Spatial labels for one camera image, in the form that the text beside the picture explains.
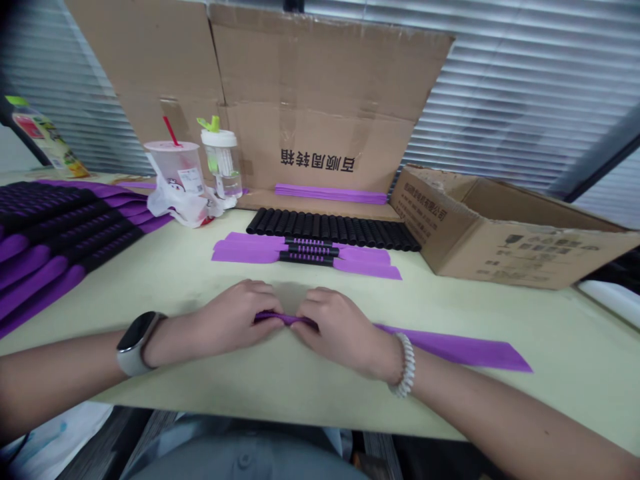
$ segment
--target table surface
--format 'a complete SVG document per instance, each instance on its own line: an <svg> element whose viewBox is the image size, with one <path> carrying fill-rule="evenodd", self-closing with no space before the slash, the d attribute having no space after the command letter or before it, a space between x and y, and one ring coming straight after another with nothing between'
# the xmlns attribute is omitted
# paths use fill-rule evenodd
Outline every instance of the table surface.
<svg viewBox="0 0 640 480"><path fill-rule="evenodd" d="M0 184L16 179L5 175ZM146 310L186 313L244 278L274 284L293 315L306 290L321 285L348 295L375 322L510 342L535 373L484 373L640 454L640 333L577 290L437 277L411 252L391 252L403 281L282 262L211 262L216 241L243 231L252 217L250 211L230 211L199 229L172 222L144 236L0 340L0 355L124 328ZM386 385L316 356L288 330L251 349L130 379L95 400L463 439L416 400L396 399Z"/></svg>

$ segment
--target hand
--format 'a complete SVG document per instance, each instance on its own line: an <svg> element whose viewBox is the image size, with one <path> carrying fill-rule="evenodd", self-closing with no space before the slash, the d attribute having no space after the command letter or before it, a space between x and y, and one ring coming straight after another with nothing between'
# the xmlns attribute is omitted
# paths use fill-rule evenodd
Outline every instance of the hand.
<svg viewBox="0 0 640 480"><path fill-rule="evenodd" d="M256 313L264 310L284 313L273 287L243 280L200 310L160 322L144 350L144 360L150 367L159 367L255 345L284 326L278 318L254 324Z"/></svg>
<svg viewBox="0 0 640 480"><path fill-rule="evenodd" d="M319 332L303 322L291 330L322 357L391 385L402 380L401 342L376 328L346 296L322 287L309 290L296 316L318 324Z"/></svg>

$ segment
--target cardboard box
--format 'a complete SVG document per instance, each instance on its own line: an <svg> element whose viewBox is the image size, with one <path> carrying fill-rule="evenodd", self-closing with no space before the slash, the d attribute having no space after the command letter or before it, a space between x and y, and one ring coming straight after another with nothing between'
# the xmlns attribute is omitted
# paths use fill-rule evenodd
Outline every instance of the cardboard box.
<svg viewBox="0 0 640 480"><path fill-rule="evenodd" d="M213 114L236 133L244 186L257 193L241 199L248 208L271 206L276 183L386 193L453 42L229 5L209 5L209 25L201 3L66 2L142 143L169 139L162 115L182 140L200 143L195 119Z"/></svg>
<svg viewBox="0 0 640 480"><path fill-rule="evenodd" d="M640 232L508 183L407 165L391 206L437 275L561 289L640 245Z"/></svg>

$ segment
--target plastic bottle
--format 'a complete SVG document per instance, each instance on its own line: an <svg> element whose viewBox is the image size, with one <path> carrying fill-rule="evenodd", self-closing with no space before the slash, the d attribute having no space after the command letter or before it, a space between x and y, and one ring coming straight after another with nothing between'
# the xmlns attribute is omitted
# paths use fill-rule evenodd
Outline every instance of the plastic bottle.
<svg viewBox="0 0 640 480"><path fill-rule="evenodd" d="M89 176L85 166L73 154L51 120L31 108L22 97L7 96L7 100L14 106L13 121L30 136L62 177Z"/></svg>
<svg viewBox="0 0 640 480"><path fill-rule="evenodd" d="M215 177L218 197L237 199L242 197L242 178L236 148L238 140L234 132L220 130L218 121L214 117L211 124L201 122L201 125L207 126L201 132L201 139L207 152L209 171Z"/></svg>

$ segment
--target white bracelet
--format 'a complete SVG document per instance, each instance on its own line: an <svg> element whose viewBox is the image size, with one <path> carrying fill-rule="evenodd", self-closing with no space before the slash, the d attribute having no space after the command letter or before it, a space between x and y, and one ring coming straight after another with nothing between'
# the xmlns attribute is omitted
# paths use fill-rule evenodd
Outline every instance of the white bracelet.
<svg viewBox="0 0 640 480"><path fill-rule="evenodd" d="M413 377L415 376L415 357L413 356L413 346L411 340L400 332L394 333L396 337L402 342L402 348L405 351L405 368L402 372L402 380L394 387L389 386L392 394L398 398L407 398L413 387Z"/></svg>

